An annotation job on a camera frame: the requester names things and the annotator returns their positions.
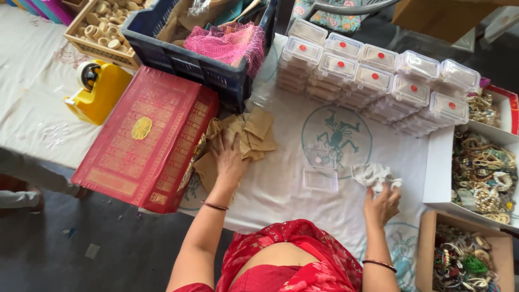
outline blue plastic crate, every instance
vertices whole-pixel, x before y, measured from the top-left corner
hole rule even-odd
[[[134,11],[122,25],[122,34],[143,65],[204,84],[218,93],[228,111],[242,113],[252,90],[245,58],[234,67],[155,38],[177,3],[159,0],[151,9]],[[281,0],[270,0],[259,24],[265,31],[265,55],[274,40],[280,4]]]

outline bangle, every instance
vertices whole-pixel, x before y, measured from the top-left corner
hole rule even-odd
[[[393,271],[393,273],[397,273],[397,270],[393,267],[393,266],[390,266],[386,263],[383,263],[381,261],[376,261],[376,260],[363,260],[362,263],[374,263],[374,264],[377,264],[379,266],[382,266],[382,267],[386,267],[388,268],[389,270]]]
[[[215,208],[215,209],[218,209],[218,210],[224,210],[224,211],[229,210],[228,207],[220,207],[220,206],[216,206],[216,205],[213,205],[213,204],[211,204],[211,203],[207,203],[206,201],[201,201],[201,202],[202,202],[202,204],[207,205],[207,206],[209,206],[209,207],[211,207],[211,208]]]

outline white pants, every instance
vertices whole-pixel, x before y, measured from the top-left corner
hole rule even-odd
[[[3,148],[0,148],[0,174],[71,196],[75,196],[80,189],[79,185],[41,166],[35,159]],[[36,192],[0,191],[0,209],[35,207],[38,203],[39,196]]]

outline pink netting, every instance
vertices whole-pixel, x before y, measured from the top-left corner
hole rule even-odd
[[[205,30],[195,26],[184,48],[237,67],[242,57],[249,62],[247,74],[254,78],[263,62],[265,32],[259,26],[233,23]]]

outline woman's hand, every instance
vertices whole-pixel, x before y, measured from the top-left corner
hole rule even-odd
[[[400,212],[398,210],[399,200],[400,189],[394,187],[393,191],[390,191],[385,182],[383,182],[382,193],[376,198],[373,198],[372,188],[367,188],[366,199],[364,200],[366,225],[374,224],[383,228],[389,219]]]
[[[218,134],[210,151],[216,159],[218,179],[237,187],[241,177],[247,172],[251,159],[241,159],[239,133],[235,134],[232,144],[229,140],[223,132]]]

